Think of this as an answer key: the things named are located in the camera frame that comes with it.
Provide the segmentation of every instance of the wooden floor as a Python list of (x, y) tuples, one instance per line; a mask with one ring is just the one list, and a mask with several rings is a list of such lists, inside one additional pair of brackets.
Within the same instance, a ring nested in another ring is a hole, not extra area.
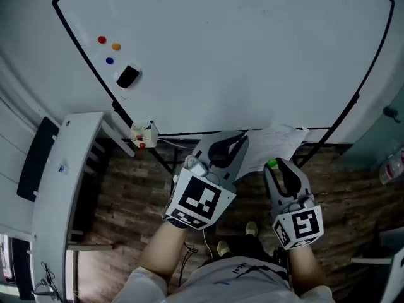
[[(158, 151), (172, 160), (171, 147), (160, 146)], [(323, 148), (303, 171), (309, 176), (316, 203), (323, 209), (325, 234), (312, 247), (335, 299), (342, 300), (368, 272), (363, 265), (351, 264), (350, 258), (371, 244), (377, 230), (404, 225), (404, 196), (400, 184), (382, 186), (377, 172), (333, 168), (331, 164), (338, 156), (338, 150)], [(80, 215), (87, 222), (85, 242), (111, 242), (116, 249), (80, 253), (81, 302), (111, 302), (123, 287), (136, 266), (136, 258), (162, 222), (170, 183), (169, 173), (147, 150), (138, 150), (136, 157), (128, 158), (120, 149), (112, 152), (103, 175), (85, 183), (79, 202)], [(249, 175), (237, 181), (236, 186), (235, 201), (214, 227), (206, 229), (210, 248), (215, 252), (220, 239), (231, 240), (244, 234), (245, 224), (254, 218), (264, 248), (272, 252), (279, 243), (270, 227), (270, 202), (262, 177)], [(202, 232), (191, 230), (186, 242), (199, 252), (187, 262), (183, 281), (210, 257)], [(179, 266), (169, 287), (171, 292), (177, 288), (178, 279)]]

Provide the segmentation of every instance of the black border line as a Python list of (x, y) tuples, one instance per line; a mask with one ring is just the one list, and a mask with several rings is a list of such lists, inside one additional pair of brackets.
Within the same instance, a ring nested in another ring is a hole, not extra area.
[[(84, 50), (81, 48), (80, 43), (77, 41), (76, 37), (74, 36), (73, 31), (70, 29), (65, 17), (63, 16), (59, 6), (57, 5), (57, 3), (60, 0), (52, 0), (52, 5), (58, 15), (58, 17), (60, 18), (60, 20), (62, 21), (62, 24), (64, 26), (64, 28), (66, 29), (67, 33), (69, 34), (71, 40), (73, 41), (73, 43), (75, 44), (76, 48), (78, 49), (79, 53), (81, 54), (81, 56), (83, 57), (83, 59), (86, 61), (87, 65), (90, 67), (90, 69), (92, 70), (93, 74), (95, 75), (95, 77), (98, 79), (98, 81), (101, 83), (101, 85), (103, 86), (104, 90), (108, 93), (108, 95), (111, 97), (113, 103), (112, 106), (115, 109), (115, 111), (120, 115), (120, 117), (125, 121), (125, 123), (131, 127), (132, 126), (132, 119), (129, 117), (129, 115), (126, 113), (126, 111), (123, 109), (123, 107), (120, 105), (120, 103), (117, 101), (117, 99), (115, 98), (115, 96), (112, 94), (112, 92), (109, 90), (108, 86), (105, 84), (105, 82), (103, 81), (103, 79), (101, 78), (101, 76), (98, 74), (97, 70), (94, 68), (93, 64), (91, 63), (91, 61), (89, 60), (89, 58), (87, 57), (87, 55), (85, 54)], [(376, 63), (377, 57), (380, 54), (380, 50), (384, 44), (384, 41), (386, 39), (387, 36), (387, 32), (389, 30), (390, 27), (390, 23), (391, 23), (391, 17), (393, 15), (393, 10), (394, 10), (394, 6), (395, 6), (395, 1), (394, 0), (389, 0), (391, 2), (391, 8), (390, 8), (390, 13), (389, 13), (389, 18), (386, 24), (386, 29), (384, 30), (383, 33), (383, 37), (381, 39), (379, 48), (377, 49), (376, 55), (374, 56), (374, 59), (371, 63), (371, 65), (369, 66), (369, 69), (367, 70), (364, 79), (362, 80), (362, 82), (360, 83), (358, 89), (356, 90), (356, 92), (354, 93), (353, 97), (351, 98), (351, 100), (349, 101), (349, 103), (347, 104), (347, 106), (345, 107), (345, 109), (343, 110), (343, 112), (340, 114), (340, 116), (338, 117), (338, 119), (334, 122), (334, 124), (332, 125), (332, 127), (330, 128), (310, 128), (310, 130), (315, 130), (315, 129), (327, 129), (327, 133), (320, 139), (320, 141), (318, 142), (317, 146), (313, 148), (313, 150), (307, 155), (307, 158), (305, 158), (300, 164), (299, 167), (303, 166), (317, 151), (320, 147), (322, 147), (322, 145), (326, 142), (326, 140), (334, 133), (334, 131), (337, 129), (337, 127), (341, 124), (342, 120), (344, 120), (344, 118), (347, 116), (347, 114), (350, 112), (350, 110), (352, 109), (352, 107), (355, 105), (355, 103), (357, 102), (358, 98), (359, 98), (359, 91), (360, 89), (363, 87), (367, 77), (369, 76), (374, 64)], [(174, 134), (161, 134), (160, 136), (187, 136), (187, 135), (192, 135), (192, 134), (209, 134), (209, 133), (215, 133), (215, 131), (205, 131), (205, 132), (198, 132), (198, 133), (174, 133)]]

